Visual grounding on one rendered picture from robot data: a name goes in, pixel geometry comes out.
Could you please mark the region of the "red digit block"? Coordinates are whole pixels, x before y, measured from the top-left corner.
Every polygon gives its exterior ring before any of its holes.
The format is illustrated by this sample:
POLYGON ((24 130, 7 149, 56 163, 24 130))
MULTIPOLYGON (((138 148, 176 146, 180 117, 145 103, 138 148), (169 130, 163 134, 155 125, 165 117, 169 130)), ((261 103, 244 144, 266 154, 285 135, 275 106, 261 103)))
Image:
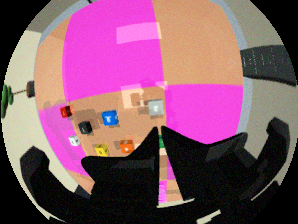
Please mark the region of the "red digit block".
POLYGON ((72 115, 72 112, 71 112, 71 107, 61 107, 60 108, 60 111, 61 111, 61 117, 63 117, 63 119, 65 119, 65 117, 68 117, 68 116, 71 116, 72 115))

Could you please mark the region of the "blue block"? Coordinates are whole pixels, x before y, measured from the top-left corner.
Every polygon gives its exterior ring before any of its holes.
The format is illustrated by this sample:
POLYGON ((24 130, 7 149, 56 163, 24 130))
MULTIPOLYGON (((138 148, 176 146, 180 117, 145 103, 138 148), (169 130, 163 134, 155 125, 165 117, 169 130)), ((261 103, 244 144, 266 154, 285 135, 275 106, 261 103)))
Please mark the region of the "blue block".
POLYGON ((118 123, 116 111, 102 112, 101 115, 102 119, 104 119, 105 127, 109 127, 109 125, 116 125, 118 123))

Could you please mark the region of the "small orange block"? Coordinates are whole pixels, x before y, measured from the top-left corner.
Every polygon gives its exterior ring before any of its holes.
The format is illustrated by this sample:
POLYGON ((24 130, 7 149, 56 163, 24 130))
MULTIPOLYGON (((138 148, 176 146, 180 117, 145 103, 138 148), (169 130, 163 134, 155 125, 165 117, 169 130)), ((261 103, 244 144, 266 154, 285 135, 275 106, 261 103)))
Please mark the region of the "small orange block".
POLYGON ((134 151, 133 140, 122 140, 120 148, 122 153, 132 153, 134 151))

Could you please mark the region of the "small green block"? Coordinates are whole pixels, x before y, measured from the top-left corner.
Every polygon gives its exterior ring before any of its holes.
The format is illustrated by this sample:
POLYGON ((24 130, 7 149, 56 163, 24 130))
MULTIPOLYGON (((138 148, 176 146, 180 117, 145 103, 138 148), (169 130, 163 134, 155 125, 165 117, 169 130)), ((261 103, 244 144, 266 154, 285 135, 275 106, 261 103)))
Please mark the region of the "small green block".
POLYGON ((162 135, 158 135, 158 136, 160 136, 160 149, 162 149, 165 147, 164 141, 162 141, 162 135))

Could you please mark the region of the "yellow block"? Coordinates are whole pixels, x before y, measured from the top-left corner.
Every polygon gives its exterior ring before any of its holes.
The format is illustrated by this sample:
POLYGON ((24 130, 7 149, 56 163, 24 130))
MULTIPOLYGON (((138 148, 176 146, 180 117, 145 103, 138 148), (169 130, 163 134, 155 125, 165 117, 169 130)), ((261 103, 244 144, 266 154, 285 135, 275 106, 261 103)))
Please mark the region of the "yellow block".
POLYGON ((96 149, 98 156, 108 156, 109 151, 108 151, 108 148, 106 148, 106 144, 104 145, 97 144, 97 147, 94 149, 96 149))

